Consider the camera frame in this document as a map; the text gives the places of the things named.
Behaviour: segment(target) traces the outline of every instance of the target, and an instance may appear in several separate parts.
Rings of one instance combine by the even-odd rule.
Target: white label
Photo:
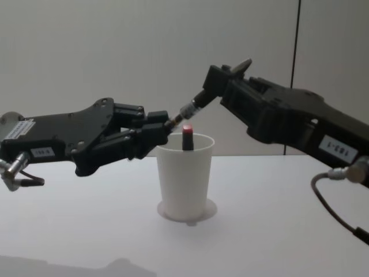
[[[51,147],[31,149],[31,152],[35,158],[45,158],[55,156],[55,153]]]
[[[17,125],[13,128],[13,130],[4,138],[4,140],[16,140],[20,136],[23,136],[32,129],[35,122],[33,119],[27,121],[20,121]]]
[[[347,162],[352,163],[358,151],[347,144],[344,144],[335,138],[325,135],[319,145],[319,149]]]

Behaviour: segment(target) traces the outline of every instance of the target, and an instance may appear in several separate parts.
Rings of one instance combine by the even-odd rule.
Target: robotic arm
[[[42,186],[44,180],[23,171],[32,163],[71,161],[78,176],[121,159],[142,159],[168,142],[166,111],[145,114],[141,106],[98,100],[90,108],[68,114],[0,118],[0,173],[10,191]],[[21,173],[30,179],[16,179]]]
[[[211,66],[200,92],[166,123],[175,128],[217,97],[248,127],[252,138],[301,150],[326,165],[350,167],[349,178],[369,188],[369,126],[335,110],[307,90],[291,89],[262,78],[244,78],[248,59],[231,69]]]

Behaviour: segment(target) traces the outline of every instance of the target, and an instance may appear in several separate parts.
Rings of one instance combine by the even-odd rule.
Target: gray cable
[[[347,224],[342,218],[339,217],[339,215],[336,214],[336,212],[330,207],[330,205],[325,201],[324,197],[321,195],[320,191],[317,188],[317,182],[321,179],[328,178],[328,173],[320,173],[317,176],[315,176],[311,180],[311,188],[314,191],[315,195],[317,195],[317,198],[319,201],[323,204],[323,206],[327,209],[327,211],[331,214],[332,217],[335,218],[336,221],[338,221],[342,226],[344,226],[347,230],[354,233],[355,229]]]

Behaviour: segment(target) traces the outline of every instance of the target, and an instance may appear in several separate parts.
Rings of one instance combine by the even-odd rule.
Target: white tabletop
[[[157,214],[156,159],[87,178],[71,163],[29,172],[43,188],[0,187],[1,276],[369,276],[369,247],[310,188],[328,168],[308,156],[214,157],[213,218],[190,227]],[[322,181],[328,202],[369,230],[369,190]]]

